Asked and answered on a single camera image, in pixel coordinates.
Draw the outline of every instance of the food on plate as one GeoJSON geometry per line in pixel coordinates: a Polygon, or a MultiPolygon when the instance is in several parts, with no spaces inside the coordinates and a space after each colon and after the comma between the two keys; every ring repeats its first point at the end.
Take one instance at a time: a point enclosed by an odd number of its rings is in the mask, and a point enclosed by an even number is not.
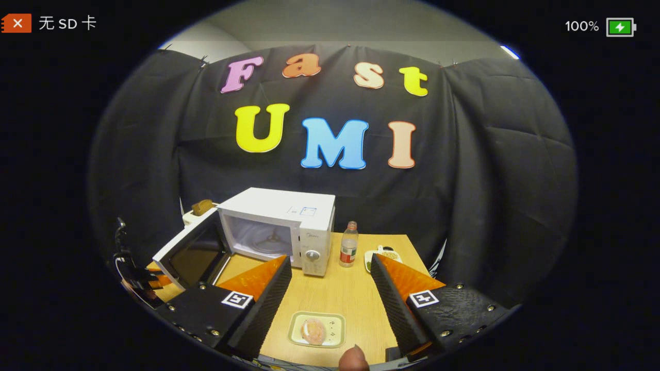
{"type": "Polygon", "coordinates": [[[300,328],[300,333],[302,338],[312,345],[321,345],[325,340],[325,326],[315,318],[305,320],[300,328]]]}
{"type": "Polygon", "coordinates": [[[384,252],[380,252],[380,254],[384,255],[384,256],[387,256],[388,258],[394,259],[394,260],[399,258],[399,254],[397,254],[395,252],[384,251],[384,252]]]}

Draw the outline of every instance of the blue letter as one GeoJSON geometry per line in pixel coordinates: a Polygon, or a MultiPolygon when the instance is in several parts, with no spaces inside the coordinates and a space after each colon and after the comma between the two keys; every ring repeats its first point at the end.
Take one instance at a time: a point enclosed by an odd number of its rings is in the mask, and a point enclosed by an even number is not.
{"type": "Polygon", "coordinates": [[[339,154],[344,150],[344,156],[339,161],[343,169],[359,170],[367,165],[362,159],[362,142],[364,132],[369,124],[352,119],[344,124],[337,138],[332,134],[327,121],[321,118],[306,119],[302,125],[307,128],[307,155],[300,162],[304,168],[320,168],[323,161],[319,158],[319,150],[323,153],[329,167],[335,165],[339,154]]]}

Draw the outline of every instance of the white microwave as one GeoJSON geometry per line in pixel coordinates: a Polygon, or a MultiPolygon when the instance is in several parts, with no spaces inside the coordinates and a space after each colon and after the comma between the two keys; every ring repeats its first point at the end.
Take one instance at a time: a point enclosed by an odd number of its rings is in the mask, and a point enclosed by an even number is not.
{"type": "Polygon", "coordinates": [[[208,279],[197,277],[202,273],[219,276],[226,259],[214,257],[223,248],[263,261],[288,255],[292,267],[322,277],[330,256],[335,196],[253,187],[214,204],[199,217],[186,213],[183,221],[184,230],[153,257],[163,273],[182,289],[208,279]],[[189,277],[182,277],[180,271],[190,272],[189,277]]]}

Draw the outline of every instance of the open microwave door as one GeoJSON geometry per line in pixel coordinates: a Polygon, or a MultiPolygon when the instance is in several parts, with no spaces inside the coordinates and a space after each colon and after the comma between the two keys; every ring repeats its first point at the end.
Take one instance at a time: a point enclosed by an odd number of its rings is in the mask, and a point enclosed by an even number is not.
{"type": "Polygon", "coordinates": [[[153,260],[170,280],[186,290],[198,282],[214,285],[231,253],[213,207],[172,238],[153,260]]]}

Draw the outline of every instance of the plate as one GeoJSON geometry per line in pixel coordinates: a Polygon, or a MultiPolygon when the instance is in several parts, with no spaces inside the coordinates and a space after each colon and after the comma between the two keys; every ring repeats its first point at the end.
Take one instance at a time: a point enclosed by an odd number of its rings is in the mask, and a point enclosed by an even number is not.
{"type": "MultiPolygon", "coordinates": [[[[383,253],[383,252],[384,252],[383,246],[378,246],[378,250],[369,250],[369,251],[364,253],[364,268],[367,270],[367,272],[371,273],[371,269],[369,269],[369,264],[371,264],[371,259],[374,256],[374,254],[375,253],[383,253]]],[[[396,255],[397,258],[394,259],[394,260],[398,261],[399,263],[403,263],[401,261],[401,255],[399,255],[399,253],[394,252],[394,251],[390,251],[389,253],[392,253],[392,254],[396,255]]]]}
{"type": "Polygon", "coordinates": [[[346,340],[346,320],[340,314],[296,312],[291,317],[288,339],[291,343],[315,348],[338,348],[346,340]],[[321,345],[309,344],[302,338],[300,329],[305,320],[319,320],[325,326],[325,341],[321,345]]]}

